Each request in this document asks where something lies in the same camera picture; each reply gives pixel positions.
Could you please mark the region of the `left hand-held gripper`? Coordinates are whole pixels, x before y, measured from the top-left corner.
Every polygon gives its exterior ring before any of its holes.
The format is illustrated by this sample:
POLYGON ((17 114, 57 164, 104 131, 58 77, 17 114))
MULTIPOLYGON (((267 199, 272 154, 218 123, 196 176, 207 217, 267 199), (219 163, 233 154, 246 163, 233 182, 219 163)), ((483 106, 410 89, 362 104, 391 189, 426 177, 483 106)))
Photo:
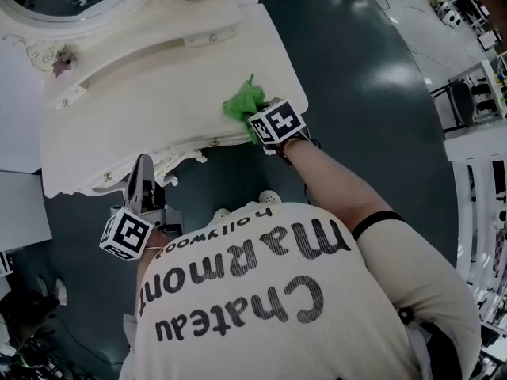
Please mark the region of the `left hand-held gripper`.
POLYGON ((151 157, 137 157, 125 188, 125 206, 110 209, 99 247, 122 260, 138 260, 152 249, 148 239, 162 231, 170 240, 183 234, 181 213, 168 206, 164 188, 154 182, 151 157))

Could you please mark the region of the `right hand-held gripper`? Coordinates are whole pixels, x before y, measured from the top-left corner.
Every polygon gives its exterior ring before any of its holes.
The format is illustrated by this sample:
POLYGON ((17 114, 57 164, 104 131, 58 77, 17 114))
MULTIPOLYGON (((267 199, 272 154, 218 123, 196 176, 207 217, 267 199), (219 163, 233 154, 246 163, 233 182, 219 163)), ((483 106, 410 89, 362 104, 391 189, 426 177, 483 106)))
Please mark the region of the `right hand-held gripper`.
POLYGON ((312 142, 302 116, 292 107, 290 101, 278 99, 266 104, 257 113, 247 116, 247 123, 263 146, 267 155, 277 154, 292 165, 284 153, 291 141, 312 142))

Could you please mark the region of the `green cloth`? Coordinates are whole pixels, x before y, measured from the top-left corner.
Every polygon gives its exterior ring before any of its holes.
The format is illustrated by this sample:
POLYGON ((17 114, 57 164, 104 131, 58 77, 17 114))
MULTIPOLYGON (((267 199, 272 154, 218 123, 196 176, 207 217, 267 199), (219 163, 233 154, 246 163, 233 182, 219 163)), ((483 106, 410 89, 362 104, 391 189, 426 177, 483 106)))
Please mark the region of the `green cloth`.
POLYGON ((265 92, 260 85, 254 84, 254 74, 242 84, 238 92, 222 105, 223 114, 243 124, 253 144, 258 138, 248 119, 258 113, 258 107, 265 103, 265 92))

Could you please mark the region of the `person's left forearm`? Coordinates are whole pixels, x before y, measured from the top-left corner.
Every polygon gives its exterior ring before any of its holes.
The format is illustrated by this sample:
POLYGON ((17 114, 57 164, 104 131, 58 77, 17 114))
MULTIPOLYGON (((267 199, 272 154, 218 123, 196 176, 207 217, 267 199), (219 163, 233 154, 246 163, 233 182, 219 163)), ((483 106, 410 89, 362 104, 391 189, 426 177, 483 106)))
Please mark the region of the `person's left forearm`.
POLYGON ((152 230, 144 251, 159 251, 168 243, 166 234, 161 230, 152 230))

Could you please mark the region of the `person's right forearm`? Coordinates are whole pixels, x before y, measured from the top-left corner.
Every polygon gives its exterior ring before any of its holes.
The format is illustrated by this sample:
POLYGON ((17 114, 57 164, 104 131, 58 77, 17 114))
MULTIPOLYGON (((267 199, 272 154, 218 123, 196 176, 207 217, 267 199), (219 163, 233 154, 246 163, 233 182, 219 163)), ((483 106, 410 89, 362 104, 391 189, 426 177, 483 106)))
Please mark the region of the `person's right forearm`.
POLYGON ((366 181, 312 142, 291 141, 284 153, 318 205, 340 219, 355 239, 378 222, 402 220, 366 181))

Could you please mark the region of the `white dressing table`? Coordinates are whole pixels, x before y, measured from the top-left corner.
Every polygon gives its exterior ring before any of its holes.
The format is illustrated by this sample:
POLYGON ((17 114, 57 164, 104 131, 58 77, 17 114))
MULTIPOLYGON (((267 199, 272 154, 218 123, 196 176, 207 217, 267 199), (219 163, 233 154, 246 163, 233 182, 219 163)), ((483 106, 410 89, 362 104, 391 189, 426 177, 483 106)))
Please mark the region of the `white dressing table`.
POLYGON ((307 96, 266 8, 244 6, 238 34, 204 47, 160 44, 93 75, 83 97, 49 109, 41 123, 44 193, 102 196, 116 191, 140 154, 160 185, 182 161, 205 162, 204 148, 247 143, 223 103, 252 80, 267 99, 297 112, 307 96))

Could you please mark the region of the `pink artificial flower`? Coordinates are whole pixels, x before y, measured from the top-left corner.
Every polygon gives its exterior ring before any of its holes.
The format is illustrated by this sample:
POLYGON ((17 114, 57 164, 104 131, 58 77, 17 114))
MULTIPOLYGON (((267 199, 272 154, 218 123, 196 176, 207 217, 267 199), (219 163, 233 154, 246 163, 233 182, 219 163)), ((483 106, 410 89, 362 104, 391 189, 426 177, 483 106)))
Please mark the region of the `pink artificial flower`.
POLYGON ((56 53, 52 73, 56 78, 69 74, 78 63, 78 52, 73 46, 65 45, 56 53))

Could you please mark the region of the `black metal chair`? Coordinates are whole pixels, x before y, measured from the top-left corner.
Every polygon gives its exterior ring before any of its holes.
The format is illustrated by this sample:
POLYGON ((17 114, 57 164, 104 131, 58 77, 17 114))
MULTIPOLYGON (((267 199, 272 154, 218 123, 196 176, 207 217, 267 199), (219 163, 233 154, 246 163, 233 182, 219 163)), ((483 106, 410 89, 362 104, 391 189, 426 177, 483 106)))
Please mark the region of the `black metal chair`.
POLYGON ((433 99, 446 94, 451 105, 456 125, 444 128, 444 133, 469 128, 474 123, 475 101, 466 82, 454 80, 430 92, 433 99))

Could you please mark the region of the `white cabinet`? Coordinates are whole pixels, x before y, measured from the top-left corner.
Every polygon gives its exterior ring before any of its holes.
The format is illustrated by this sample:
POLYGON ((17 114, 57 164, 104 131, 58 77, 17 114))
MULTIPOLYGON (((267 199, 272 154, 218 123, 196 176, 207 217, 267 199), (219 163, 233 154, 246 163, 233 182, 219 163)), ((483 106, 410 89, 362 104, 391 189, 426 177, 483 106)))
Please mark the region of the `white cabinet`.
POLYGON ((444 141, 458 207, 456 269, 483 325, 507 334, 507 121, 444 141))

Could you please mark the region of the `white round device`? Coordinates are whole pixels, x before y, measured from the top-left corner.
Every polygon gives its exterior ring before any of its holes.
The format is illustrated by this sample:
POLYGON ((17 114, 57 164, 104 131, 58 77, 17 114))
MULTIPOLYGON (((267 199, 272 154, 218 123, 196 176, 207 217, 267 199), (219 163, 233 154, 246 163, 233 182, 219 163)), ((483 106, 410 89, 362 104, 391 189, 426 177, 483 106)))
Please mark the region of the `white round device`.
POLYGON ((453 9, 447 9, 444 12, 441 12, 440 19, 445 25, 451 28, 456 28, 462 22, 460 14, 453 9))

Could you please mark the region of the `white metal shelf rack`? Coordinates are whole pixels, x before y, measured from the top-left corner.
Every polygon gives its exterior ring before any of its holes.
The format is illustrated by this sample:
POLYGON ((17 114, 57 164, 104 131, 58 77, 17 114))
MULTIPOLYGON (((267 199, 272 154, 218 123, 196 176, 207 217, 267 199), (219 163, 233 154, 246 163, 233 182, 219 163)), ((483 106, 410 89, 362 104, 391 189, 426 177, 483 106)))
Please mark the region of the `white metal shelf rack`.
POLYGON ((475 101, 473 124, 507 117, 507 51, 493 59, 481 60, 451 77, 449 82, 454 80, 466 82, 471 88, 475 101))

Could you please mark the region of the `person's cream printed t-shirt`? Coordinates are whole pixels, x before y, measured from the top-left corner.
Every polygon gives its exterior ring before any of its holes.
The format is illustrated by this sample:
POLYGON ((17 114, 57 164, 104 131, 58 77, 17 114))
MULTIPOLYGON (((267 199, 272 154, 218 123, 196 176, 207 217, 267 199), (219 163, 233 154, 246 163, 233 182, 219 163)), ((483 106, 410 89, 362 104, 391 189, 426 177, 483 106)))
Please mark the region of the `person's cream printed t-shirt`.
POLYGON ((392 211, 249 205, 160 249, 120 380, 467 380, 478 309, 392 211))

